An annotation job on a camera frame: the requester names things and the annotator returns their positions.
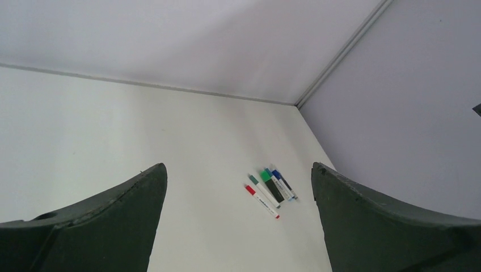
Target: white table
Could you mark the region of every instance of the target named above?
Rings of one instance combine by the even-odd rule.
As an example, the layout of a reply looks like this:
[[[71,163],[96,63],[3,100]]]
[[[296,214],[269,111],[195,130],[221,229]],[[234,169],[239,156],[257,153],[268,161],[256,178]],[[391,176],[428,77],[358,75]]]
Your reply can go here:
[[[149,271],[331,271],[310,169],[332,165],[295,107],[0,68],[0,222],[159,162],[168,187]],[[270,163],[299,196],[279,220],[243,188]]]

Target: dark green marker cap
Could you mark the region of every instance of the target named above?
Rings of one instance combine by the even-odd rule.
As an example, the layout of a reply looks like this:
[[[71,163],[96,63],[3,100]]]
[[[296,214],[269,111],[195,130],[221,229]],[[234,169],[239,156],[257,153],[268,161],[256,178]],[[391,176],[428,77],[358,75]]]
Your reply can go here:
[[[262,179],[264,182],[266,182],[266,181],[268,181],[268,180],[271,179],[271,177],[269,176],[269,174],[268,174],[266,171],[262,171],[262,172],[260,173],[260,177],[261,177],[261,179]]]
[[[249,175],[249,179],[254,183],[254,185],[257,185],[257,183],[259,183],[253,175]]]

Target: black object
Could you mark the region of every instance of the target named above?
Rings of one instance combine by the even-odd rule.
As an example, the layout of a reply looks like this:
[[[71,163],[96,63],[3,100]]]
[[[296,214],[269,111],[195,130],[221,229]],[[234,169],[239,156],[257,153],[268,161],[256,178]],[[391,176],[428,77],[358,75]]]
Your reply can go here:
[[[322,163],[311,178],[332,271],[481,271],[481,221],[404,203]]]
[[[0,271],[147,271],[167,190],[157,164],[63,209],[0,224]]]
[[[479,116],[481,116],[481,104],[475,106],[473,108],[474,112],[477,113]]]
[[[281,203],[282,201],[284,201],[284,197],[282,196],[281,192],[278,190],[276,184],[274,184],[274,181],[272,181],[272,179],[269,179],[264,183],[266,184],[269,191],[271,191],[272,196],[276,199],[277,202]]]

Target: red marker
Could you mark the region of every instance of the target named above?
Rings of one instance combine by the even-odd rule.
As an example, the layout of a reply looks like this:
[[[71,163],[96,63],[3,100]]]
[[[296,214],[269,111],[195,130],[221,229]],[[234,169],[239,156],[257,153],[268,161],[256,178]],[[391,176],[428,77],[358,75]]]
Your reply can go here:
[[[245,186],[246,186],[246,189],[249,191],[249,193],[251,193],[252,196],[255,197],[262,204],[262,206],[264,206],[264,208],[266,208],[269,211],[270,214],[272,214],[276,219],[280,217],[279,214],[276,213],[276,211],[273,208],[271,208],[269,204],[266,203],[266,201],[264,201],[258,194],[256,194],[253,188],[251,188],[249,185],[245,185]]]

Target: green marker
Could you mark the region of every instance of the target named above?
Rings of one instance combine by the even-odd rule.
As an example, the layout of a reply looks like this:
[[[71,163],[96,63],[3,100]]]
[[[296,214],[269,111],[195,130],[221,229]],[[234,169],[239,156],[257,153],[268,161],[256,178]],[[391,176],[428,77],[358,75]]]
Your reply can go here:
[[[267,188],[269,189],[269,191],[271,191],[272,196],[274,196],[274,198],[279,203],[284,201],[284,197],[282,196],[281,192],[277,189],[276,185],[274,184],[274,181],[271,180],[271,177],[269,176],[269,174],[266,171],[262,171],[260,173],[260,177],[264,181],[264,183],[267,186]]]
[[[260,184],[257,181],[257,179],[253,175],[249,175],[249,178],[252,181],[252,183],[254,183],[257,186],[257,188],[259,188],[259,190],[265,195],[265,197],[267,197],[267,199],[271,201],[272,204],[274,204],[274,207],[278,209],[281,207],[279,202],[271,195],[271,193],[269,193],[269,191],[262,184]]]

